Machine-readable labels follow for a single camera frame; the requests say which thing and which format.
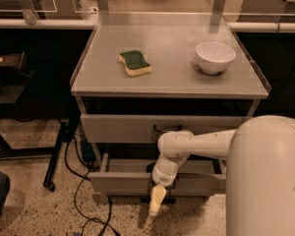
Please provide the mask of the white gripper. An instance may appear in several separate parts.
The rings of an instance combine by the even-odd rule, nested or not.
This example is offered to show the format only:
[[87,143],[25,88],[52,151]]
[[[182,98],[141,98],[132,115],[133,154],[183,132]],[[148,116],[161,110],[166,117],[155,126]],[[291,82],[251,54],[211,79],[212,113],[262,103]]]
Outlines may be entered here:
[[179,168],[187,161],[187,156],[167,157],[161,154],[152,170],[152,180],[156,184],[150,192],[149,214],[156,216],[166,196],[166,189],[174,183]]

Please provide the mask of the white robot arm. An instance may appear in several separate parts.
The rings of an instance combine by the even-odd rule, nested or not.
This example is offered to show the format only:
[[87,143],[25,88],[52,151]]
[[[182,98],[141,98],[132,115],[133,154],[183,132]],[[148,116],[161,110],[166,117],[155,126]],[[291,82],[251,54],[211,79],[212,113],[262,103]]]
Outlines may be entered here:
[[190,155],[226,161],[226,235],[295,236],[295,119],[267,115],[235,130],[167,132],[157,142],[149,213]]

